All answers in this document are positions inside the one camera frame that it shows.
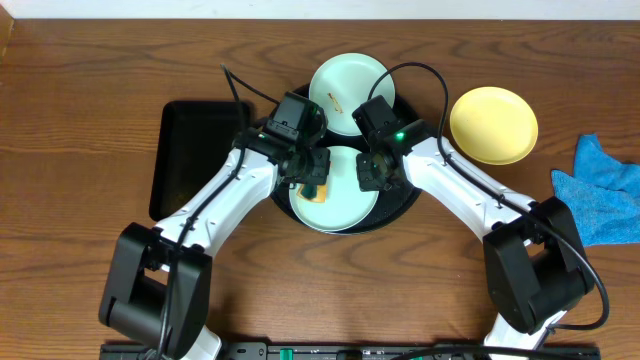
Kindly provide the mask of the green yellow sponge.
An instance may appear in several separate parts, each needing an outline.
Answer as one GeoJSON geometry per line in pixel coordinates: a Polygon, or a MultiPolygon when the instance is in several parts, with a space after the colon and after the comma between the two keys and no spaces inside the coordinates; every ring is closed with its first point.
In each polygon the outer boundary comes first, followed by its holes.
{"type": "Polygon", "coordinates": [[[328,192],[327,185],[302,184],[297,191],[297,196],[312,203],[324,203],[328,192]]]}

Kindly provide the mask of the light blue plate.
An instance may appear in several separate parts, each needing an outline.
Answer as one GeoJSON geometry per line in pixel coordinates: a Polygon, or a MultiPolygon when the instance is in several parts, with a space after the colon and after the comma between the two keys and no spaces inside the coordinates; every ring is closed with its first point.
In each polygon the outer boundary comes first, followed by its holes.
{"type": "Polygon", "coordinates": [[[367,101],[374,83],[386,71],[377,59],[360,53],[334,56],[316,70],[309,99],[324,110],[329,131],[348,137],[361,135],[352,113],[367,101]]]}
{"type": "Polygon", "coordinates": [[[360,189],[356,174],[356,157],[360,151],[347,146],[331,146],[330,170],[324,186],[323,202],[301,196],[302,185],[289,190],[294,214],[308,227],[321,232],[339,232],[355,227],[373,210],[378,191],[360,189]]]}

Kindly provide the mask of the light blue plate top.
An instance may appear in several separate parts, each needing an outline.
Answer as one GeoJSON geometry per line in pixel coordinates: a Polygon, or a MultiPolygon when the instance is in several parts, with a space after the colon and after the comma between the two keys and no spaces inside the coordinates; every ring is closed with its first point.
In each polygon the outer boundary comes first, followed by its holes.
{"type": "Polygon", "coordinates": [[[360,53],[334,56],[316,70],[309,99],[324,110],[329,131],[348,137],[361,135],[352,113],[367,101],[374,83],[386,71],[377,59],[360,53]]]}

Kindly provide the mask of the yellow plate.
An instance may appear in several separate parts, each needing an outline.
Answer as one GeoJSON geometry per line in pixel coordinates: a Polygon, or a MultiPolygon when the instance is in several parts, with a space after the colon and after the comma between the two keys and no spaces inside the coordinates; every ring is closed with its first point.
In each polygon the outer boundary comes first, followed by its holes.
{"type": "Polygon", "coordinates": [[[451,109],[449,124],[459,148],[490,165],[524,159],[538,139],[538,121],[531,106],[500,87],[479,87],[463,94],[451,109]]]}

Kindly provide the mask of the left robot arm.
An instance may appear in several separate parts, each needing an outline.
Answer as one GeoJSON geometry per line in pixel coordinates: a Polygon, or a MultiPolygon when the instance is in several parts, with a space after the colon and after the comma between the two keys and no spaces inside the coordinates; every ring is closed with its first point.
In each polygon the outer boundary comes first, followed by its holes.
{"type": "Polygon", "coordinates": [[[217,358],[222,341],[206,326],[216,254],[281,182],[323,184],[329,167],[327,148],[249,130],[183,207],[152,228],[131,223],[121,232],[100,322],[145,345],[152,358],[217,358]]]}

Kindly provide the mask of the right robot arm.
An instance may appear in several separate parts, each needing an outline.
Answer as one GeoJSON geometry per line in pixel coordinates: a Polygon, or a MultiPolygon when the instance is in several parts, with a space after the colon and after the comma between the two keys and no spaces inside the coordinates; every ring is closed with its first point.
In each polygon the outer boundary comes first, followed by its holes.
{"type": "Polygon", "coordinates": [[[363,190],[408,183],[442,203],[482,242],[490,298],[498,310],[489,347],[539,349],[561,318],[601,282],[569,207],[517,193],[461,156],[423,120],[355,122],[370,150],[357,160],[363,190]]]}

